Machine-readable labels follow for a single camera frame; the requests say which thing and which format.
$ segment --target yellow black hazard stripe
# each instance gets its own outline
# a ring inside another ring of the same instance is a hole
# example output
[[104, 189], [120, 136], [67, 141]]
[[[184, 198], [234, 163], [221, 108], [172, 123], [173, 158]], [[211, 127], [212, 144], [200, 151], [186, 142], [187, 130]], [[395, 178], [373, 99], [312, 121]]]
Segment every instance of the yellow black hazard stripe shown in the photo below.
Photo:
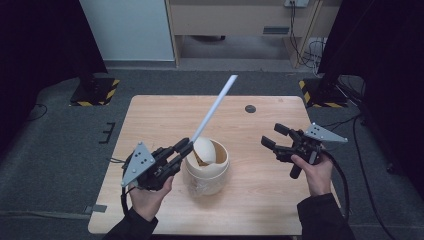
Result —
[[320, 103], [320, 104], [312, 104], [311, 103], [311, 95], [309, 94], [308, 90], [305, 87], [304, 81], [299, 81], [300, 89], [302, 89], [303, 97], [305, 99], [306, 106], [311, 107], [333, 107], [333, 108], [339, 108], [339, 107], [347, 107], [347, 104], [345, 103], [333, 103], [333, 102], [326, 102], [326, 103]]
[[109, 102], [112, 100], [113, 95], [115, 94], [116, 88], [118, 87], [118, 83], [120, 80], [115, 79], [110, 86], [110, 90], [107, 93], [107, 96], [105, 99], [102, 99], [102, 101], [96, 101], [96, 102], [90, 102], [90, 101], [77, 101], [73, 102], [70, 105], [71, 106], [82, 106], [82, 107], [89, 107], [89, 106], [99, 106], [99, 105], [108, 105]]

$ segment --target white stick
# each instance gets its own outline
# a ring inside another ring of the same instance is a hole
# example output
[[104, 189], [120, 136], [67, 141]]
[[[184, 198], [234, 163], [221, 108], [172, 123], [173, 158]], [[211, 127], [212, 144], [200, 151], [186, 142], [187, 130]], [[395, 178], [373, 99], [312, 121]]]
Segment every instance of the white stick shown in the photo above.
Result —
[[191, 141], [194, 143], [197, 138], [200, 136], [200, 133], [203, 131], [203, 128], [205, 128], [206, 124], [211, 119], [213, 113], [218, 108], [219, 104], [221, 103], [224, 96], [227, 94], [228, 90], [230, 90], [231, 86], [233, 85], [234, 81], [237, 79], [238, 75], [231, 75], [231, 77], [228, 79], [227, 83], [225, 84], [224, 88], [221, 90], [221, 92], [218, 95], [218, 98], [213, 103], [212, 107], [209, 109], [209, 112], [206, 114], [205, 118], [203, 119], [202, 123], [200, 124], [199, 128], [197, 128], [196, 132], [194, 133], [193, 137], [191, 137]]

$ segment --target black sleeve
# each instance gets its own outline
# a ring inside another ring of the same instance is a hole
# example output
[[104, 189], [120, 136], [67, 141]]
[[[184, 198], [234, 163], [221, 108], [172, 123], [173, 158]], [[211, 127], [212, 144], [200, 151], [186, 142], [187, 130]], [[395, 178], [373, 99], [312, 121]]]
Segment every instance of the black sleeve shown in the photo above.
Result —
[[332, 193], [309, 197], [297, 205], [303, 240], [354, 240]]
[[131, 208], [128, 212], [129, 216], [124, 217], [118, 224], [115, 225], [104, 237], [103, 240], [146, 240], [152, 235], [158, 224], [157, 218], [148, 222], [137, 212]]

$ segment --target white cabinet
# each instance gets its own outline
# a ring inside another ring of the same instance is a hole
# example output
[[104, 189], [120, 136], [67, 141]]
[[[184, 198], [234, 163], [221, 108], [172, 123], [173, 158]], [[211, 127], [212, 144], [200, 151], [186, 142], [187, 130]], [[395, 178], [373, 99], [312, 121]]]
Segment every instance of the white cabinet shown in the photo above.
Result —
[[172, 61], [164, 0], [80, 0], [105, 63]]

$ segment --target metal bracket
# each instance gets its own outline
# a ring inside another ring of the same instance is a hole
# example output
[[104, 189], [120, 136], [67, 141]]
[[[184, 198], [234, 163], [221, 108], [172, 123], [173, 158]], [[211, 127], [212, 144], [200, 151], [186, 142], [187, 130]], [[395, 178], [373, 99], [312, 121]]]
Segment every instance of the metal bracket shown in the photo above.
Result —
[[340, 137], [339, 135], [328, 131], [327, 129], [312, 123], [305, 131], [305, 135], [322, 142], [341, 142], [347, 143], [347, 138]]
[[136, 181], [138, 176], [154, 165], [155, 162], [155, 158], [150, 154], [146, 146], [142, 142], [139, 142], [122, 178], [121, 186], [126, 187], [131, 182]]

